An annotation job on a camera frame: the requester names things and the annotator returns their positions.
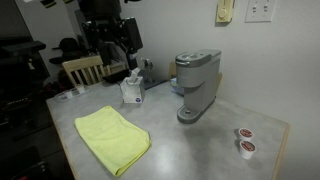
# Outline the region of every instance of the floor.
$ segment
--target floor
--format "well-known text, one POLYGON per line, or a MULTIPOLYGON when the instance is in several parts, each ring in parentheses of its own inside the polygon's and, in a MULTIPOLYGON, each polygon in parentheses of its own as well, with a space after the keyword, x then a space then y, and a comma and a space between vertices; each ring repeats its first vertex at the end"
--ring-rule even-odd
MULTIPOLYGON (((47 105, 43 100, 34 102, 32 114, 37 127, 52 122, 47 105)), ((56 177, 61 180, 74 179, 54 125, 20 140, 13 140, 15 136, 26 130, 28 127, 24 123, 18 127, 1 127, 0 162, 30 146, 36 146, 41 158, 49 163, 49 169, 56 177)))

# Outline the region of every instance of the table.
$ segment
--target table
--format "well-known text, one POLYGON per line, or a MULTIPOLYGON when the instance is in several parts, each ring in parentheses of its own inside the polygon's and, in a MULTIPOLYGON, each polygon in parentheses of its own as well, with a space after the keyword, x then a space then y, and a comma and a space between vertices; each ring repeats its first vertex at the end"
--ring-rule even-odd
POLYGON ((289 124, 216 99, 198 122, 177 120, 183 98, 164 83, 146 91, 142 104, 124 104, 119 85, 99 83, 66 102, 47 100, 75 179, 276 179, 289 124), (113 177, 79 136, 74 120, 111 105, 124 118, 148 131, 150 149, 122 176, 113 177), (238 151, 237 129, 255 133, 257 152, 250 160, 238 151))

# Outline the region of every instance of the wooden chair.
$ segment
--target wooden chair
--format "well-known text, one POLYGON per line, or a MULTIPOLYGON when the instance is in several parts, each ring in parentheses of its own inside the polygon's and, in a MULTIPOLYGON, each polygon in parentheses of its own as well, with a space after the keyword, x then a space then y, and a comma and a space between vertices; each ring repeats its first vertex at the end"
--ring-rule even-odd
POLYGON ((86 57, 62 63, 72 84, 95 84, 106 76, 100 56, 86 57))
MULTIPOLYGON (((169 64, 169 75, 168 75, 168 78, 169 78, 169 80, 170 80, 170 79, 172 79, 172 78, 174 78, 174 77, 176 77, 176 76, 177 76, 176 63, 175 63, 175 62, 170 62, 170 64, 169 64)), ((222 73, 218 73, 218 76, 217 76, 218 88, 219 88, 221 79, 222 79, 222 73)))

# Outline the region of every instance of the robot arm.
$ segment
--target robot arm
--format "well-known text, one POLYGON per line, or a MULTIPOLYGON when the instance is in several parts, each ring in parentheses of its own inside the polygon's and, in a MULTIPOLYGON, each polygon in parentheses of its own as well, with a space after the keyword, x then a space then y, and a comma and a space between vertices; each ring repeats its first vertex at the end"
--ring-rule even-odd
POLYGON ((120 18, 119 0, 81 0, 79 5, 90 22, 83 27, 92 47, 98 49, 101 42, 114 42, 125 52, 130 70, 135 69, 135 53, 143 47, 135 18, 120 18))

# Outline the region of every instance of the coffee maker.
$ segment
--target coffee maker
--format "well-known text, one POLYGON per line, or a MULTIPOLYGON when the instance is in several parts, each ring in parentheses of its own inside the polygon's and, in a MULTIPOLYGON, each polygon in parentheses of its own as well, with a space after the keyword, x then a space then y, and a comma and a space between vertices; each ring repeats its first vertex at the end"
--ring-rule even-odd
POLYGON ((195 123, 214 102, 221 51, 201 49, 176 56, 177 84, 184 88, 184 105, 178 120, 195 123))

